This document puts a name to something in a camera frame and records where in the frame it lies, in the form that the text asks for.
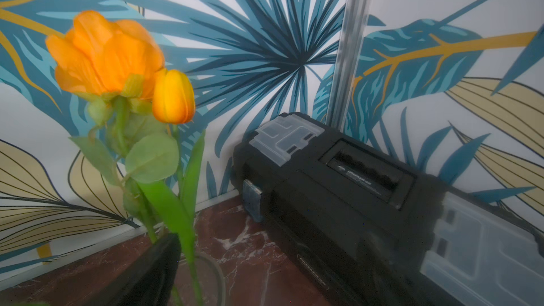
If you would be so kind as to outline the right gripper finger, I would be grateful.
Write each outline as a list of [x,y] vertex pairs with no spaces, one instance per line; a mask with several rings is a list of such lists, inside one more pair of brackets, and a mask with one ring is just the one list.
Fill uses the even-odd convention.
[[164,236],[86,304],[167,305],[174,287],[180,256],[178,236]]

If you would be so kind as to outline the orange tulip bud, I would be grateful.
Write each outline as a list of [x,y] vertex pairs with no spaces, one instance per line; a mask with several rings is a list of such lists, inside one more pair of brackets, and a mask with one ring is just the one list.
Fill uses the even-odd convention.
[[[173,126],[188,123],[194,117],[195,106],[194,90],[184,73],[175,69],[158,73],[152,100],[152,112],[158,121]],[[155,133],[135,144],[126,158],[129,172],[145,198],[178,236],[198,305],[203,304],[203,296],[195,263],[194,218],[204,147],[205,133],[201,133],[182,170],[177,134]]]

